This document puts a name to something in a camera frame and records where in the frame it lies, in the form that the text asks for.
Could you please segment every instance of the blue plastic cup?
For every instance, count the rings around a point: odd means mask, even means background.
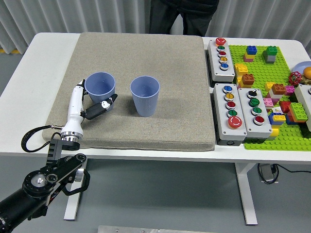
[[[150,117],[156,111],[160,83],[153,77],[140,76],[130,85],[134,104],[139,115]]]
[[[85,81],[84,87],[94,104],[108,99],[115,93],[116,81],[111,74],[96,72],[91,74]]]

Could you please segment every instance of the black cable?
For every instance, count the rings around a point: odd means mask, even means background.
[[[274,164],[274,165],[277,165],[277,166],[280,166],[281,168],[283,168],[284,170],[290,172],[290,173],[296,173],[296,172],[306,172],[306,173],[311,173],[311,171],[290,171],[288,170],[287,168],[281,166],[280,164]]]
[[[47,146],[50,141],[46,142],[45,144],[43,144],[41,147],[35,149],[35,150],[29,150],[27,148],[27,142],[28,140],[32,137],[32,135],[34,135],[36,132],[40,131],[40,130],[44,130],[44,129],[48,129],[48,128],[51,128],[52,125],[46,125],[46,126],[41,126],[41,127],[37,127],[37,128],[34,128],[30,131],[28,131],[22,138],[21,140],[21,147],[22,149],[25,151],[25,152],[28,152],[28,153],[33,153],[33,152],[36,152],[38,150],[41,150],[42,148],[44,148],[45,146]]]
[[[283,166],[280,165],[280,164],[272,164],[272,166],[276,169],[276,177],[275,177],[272,181],[266,181],[266,180],[263,178],[263,175],[262,175],[262,173],[261,173],[260,164],[257,164],[257,172],[258,172],[258,175],[259,175],[259,177],[263,180],[263,182],[264,182],[265,184],[273,184],[273,183],[276,182],[276,180],[277,180],[277,178],[278,178],[278,175],[279,175],[279,169],[278,169],[278,167],[281,167],[281,168],[283,168],[284,170],[286,170],[286,171],[288,171],[288,172],[290,172],[290,173],[297,173],[297,172],[311,173],[311,171],[303,171],[303,170],[302,170],[302,171],[291,171],[291,170],[289,170],[289,169],[283,167]]]

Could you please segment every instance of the person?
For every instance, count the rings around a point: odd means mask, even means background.
[[[219,0],[151,0],[150,34],[170,34],[180,14],[184,35],[205,36]]]

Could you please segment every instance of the white robotic hand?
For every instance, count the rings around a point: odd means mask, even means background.
[[[106,112],[118,96],[117,94],[113,94],[108,99],[96,103],[84,111],[83,96],[86,94],[84,82],[85,80],[82,80],[73,89],[68,108],[67,123],[61,131],[62,140],[77,142],[79,139],[82,139],[83,130],[81,128],[81,123],[83,119],[92,120]]]

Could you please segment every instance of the brown lego brick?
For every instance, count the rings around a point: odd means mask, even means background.
[[[272,86],[273,94],[275,95],[284,95],[286,92],[285,86],[283,84],[273,84]]]
[[[255,78],[253,74],[243,74],[242,82],[244,85],[253,85],[255,82]]]

